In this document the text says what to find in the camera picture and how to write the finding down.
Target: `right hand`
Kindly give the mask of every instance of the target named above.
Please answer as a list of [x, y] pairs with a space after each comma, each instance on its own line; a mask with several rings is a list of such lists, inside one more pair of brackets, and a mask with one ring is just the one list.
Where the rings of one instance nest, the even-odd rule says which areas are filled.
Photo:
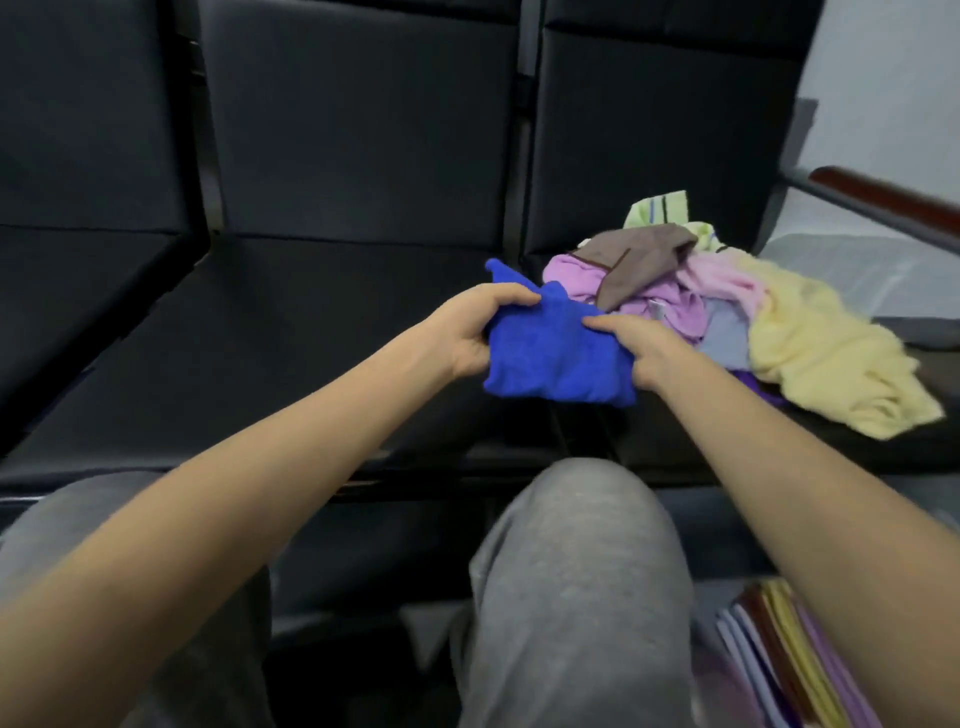
[[584, 326], [613, 334], [636, 357], [634, 385], [640, 389], [656, 391], [678, 358], [696, 353], [673, 329], [639, 316], [587, 316]]

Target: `row of chairs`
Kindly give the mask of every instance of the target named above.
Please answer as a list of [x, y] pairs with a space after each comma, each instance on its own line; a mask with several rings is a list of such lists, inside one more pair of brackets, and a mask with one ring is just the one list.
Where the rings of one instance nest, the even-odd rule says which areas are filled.
[[[652, 194], [687, 189], [697, 218], [753, 248], [821, 4], [8, 4], [0, 495], [174, 468], [483, 281], [486, 258], [535, 277]], [[879, 446], [792, 416], [875, 469], [953, 456], [937, 425]], [[654, 397], [558, 406], [468, 380], [344, 497], [513, 489], [570, 454], [653, 485], [710, 479]]]

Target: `wooden armrest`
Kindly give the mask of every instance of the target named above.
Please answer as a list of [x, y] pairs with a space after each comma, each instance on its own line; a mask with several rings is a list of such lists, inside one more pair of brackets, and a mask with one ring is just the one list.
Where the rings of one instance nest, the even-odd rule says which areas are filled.
[[935, 230], [960, 235], [960, 206], [921, 194], [898, 184], [876, 180], [844, 167], [818, 167], [809, 176], [812, 182], [908, 218]]

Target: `hand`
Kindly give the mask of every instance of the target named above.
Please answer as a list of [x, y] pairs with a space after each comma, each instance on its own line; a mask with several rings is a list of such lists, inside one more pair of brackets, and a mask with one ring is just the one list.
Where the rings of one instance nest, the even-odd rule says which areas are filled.
[[640, 389], [657, 390], [678, 358], [696, 354], [683, 338], [659, 321], [613, 314], [587, 316], [584, 326], [613, 334], [636, 357], [634, 385]]
[[477, 375], [490, 366], [483, 329], [501, 305], [536, 305], [540, 294], [519, 283], [481, 283], [454, 296], [422, 324], [441, 356], [448, 356], [454, 378]]

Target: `white wall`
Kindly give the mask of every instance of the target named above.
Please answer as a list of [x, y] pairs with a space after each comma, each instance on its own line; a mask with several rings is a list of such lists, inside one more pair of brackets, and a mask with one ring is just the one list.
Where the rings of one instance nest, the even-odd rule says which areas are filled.
[[[827, 0], [800, 84], [800, 165], [840, 164], [960, 202], [960, 0]], [[791, 191], [772, 237], [895, 234]]]

